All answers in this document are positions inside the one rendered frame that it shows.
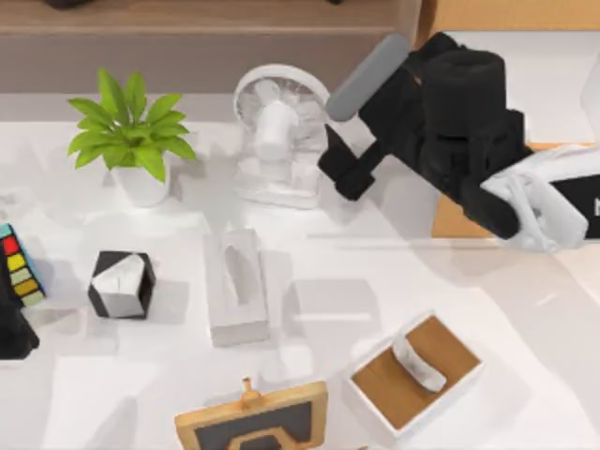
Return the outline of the wooden framed blackboard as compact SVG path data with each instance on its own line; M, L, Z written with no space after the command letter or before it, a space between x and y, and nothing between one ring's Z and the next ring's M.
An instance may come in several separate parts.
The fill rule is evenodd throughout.
M323 381L261 393L243 380L233 402L174 418L184 450L311 450L324 443L328 391Z

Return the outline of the green plant in white pot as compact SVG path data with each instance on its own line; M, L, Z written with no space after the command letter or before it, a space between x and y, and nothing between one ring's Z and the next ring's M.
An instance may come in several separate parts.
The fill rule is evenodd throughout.
M97 71L97 88L98 101L87 97L67 101L82 115L67 153L76 157L77 169L102 160L133 206L161 203L171 188L167 156L196 158L187 141L190 131L183 124L186 115L175 109L182 95L169 93L150 101L141 72L131 73L121 84L104 67Z

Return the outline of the white desk fan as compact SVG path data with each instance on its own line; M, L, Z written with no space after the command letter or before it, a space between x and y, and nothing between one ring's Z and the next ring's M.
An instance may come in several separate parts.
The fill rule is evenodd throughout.
M241 198L297 209L318 205L328 99L325 85L299 67L258 66L240 79L233 111L243 141L233 180Z

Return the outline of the long white tissue box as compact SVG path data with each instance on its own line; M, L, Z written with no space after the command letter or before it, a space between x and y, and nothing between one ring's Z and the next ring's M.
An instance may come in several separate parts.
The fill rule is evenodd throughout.
M202 239L209 333L216 347L270 338L259 239L250 229Z

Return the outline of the black and white tissue cube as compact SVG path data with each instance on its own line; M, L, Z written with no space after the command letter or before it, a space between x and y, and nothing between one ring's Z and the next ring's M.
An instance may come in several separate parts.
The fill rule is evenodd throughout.
M146 253L101 250L87 294L99 318L145 320L156 280Z

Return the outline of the brown and white tissue box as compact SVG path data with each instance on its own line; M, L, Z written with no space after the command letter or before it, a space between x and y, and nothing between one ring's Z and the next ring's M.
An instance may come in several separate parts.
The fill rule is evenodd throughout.
M395 444L462 397L483 366L439 315L427 311L352 362L342 394L379 443Z

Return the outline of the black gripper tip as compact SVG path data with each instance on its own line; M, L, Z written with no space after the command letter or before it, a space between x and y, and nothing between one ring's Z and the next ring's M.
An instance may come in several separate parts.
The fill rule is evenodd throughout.
M0 257L0 361L23 360L39 347L39 338L12 300L8 267Z

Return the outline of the multicoloured cube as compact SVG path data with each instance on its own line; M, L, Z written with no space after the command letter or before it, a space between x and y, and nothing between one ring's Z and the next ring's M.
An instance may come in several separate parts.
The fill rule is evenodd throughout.
M46 297L33 260L9 223L0 224L0 286L19 308L32 307Z

